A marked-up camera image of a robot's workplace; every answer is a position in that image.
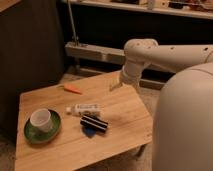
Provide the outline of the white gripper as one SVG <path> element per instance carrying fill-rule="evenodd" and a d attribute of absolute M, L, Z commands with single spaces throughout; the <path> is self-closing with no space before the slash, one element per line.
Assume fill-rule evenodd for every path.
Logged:
<path fill-rule="evenodd" d="M 130 67 L 124 65 L 119 75 L 119 81 L 114 81 L 110 84 L 109 90 L 114 91 L 122 86 L 122 84 L 131 85 L 136 91 L 139 90 L 139 82 L 141 79 L 141 67 Z"/>

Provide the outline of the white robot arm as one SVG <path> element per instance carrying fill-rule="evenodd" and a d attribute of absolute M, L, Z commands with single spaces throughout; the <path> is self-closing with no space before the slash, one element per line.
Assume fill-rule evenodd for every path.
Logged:
<path fill-rule="evenodd" d="M 156 65 L 174 73 L 161 89 L 152 132 L 152 171 L 213 171 L 213 44 L 160 45 L 130 39 L 120 87 Z"/>

